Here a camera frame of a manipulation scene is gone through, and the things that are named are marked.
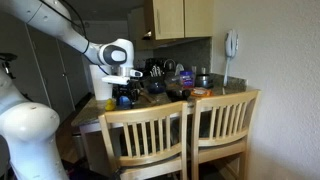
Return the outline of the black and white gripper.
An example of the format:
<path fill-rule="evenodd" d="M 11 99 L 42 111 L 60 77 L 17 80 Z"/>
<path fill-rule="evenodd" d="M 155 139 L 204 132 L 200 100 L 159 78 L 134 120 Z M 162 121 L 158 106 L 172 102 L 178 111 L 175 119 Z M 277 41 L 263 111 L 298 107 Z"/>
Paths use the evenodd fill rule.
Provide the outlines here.
<path fill-rule="evenodd" d="M 118 67 L 115 75 L 107 74 L 101 80 L 114 86 L 113 97 L 116 100 L 119 100 L 121 97 L 127 97 L 130 101 L 133 101 L 131 79 L 141 78 L 142 76 L 143 73 L 141 71 L 130 67 Z"/>

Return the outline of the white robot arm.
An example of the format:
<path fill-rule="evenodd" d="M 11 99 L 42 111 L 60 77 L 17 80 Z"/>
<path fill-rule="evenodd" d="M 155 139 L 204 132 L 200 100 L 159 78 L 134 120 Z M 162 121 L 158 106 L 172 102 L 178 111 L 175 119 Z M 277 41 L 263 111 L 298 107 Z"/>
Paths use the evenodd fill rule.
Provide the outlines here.
<path fill-rule="evenodd" d="M 59 0 L 0 0 L 0 10 L 68 44 L 94 65 L 116 66 L 118 73 L 106 75 L 104 82 L 126 85 L 132 77 L 143 75 L 133 68 L 130 41 L 96 44 L 87 40 L 73 29 L 70 14 Z M 59 123 L 55 110 L 26 99 L 12 79 L 0 72 L 0 135 L 18 180 L 69 180 L 56 146 Z"/>

